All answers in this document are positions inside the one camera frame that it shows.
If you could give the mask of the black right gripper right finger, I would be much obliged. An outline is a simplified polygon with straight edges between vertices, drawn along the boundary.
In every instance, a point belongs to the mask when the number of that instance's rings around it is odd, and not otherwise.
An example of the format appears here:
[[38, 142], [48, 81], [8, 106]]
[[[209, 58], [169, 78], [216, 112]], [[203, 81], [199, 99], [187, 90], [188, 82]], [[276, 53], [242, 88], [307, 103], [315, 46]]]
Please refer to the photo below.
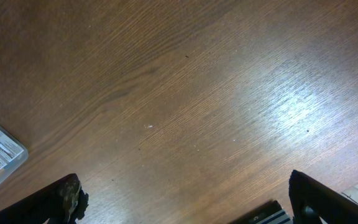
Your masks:
[[358, 223], [358, 205], [303, 172], [293, 170], [289, 198], [294, 223]]

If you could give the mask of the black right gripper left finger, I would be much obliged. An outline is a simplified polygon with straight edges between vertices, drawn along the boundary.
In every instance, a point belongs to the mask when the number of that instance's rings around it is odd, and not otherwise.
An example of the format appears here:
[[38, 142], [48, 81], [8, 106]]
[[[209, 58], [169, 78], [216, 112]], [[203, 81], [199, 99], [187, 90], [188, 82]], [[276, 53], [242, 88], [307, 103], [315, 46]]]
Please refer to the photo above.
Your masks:
[[0, 211], [0, 224], [75, 224], [85, 216], [89, 195], [68, 174]]

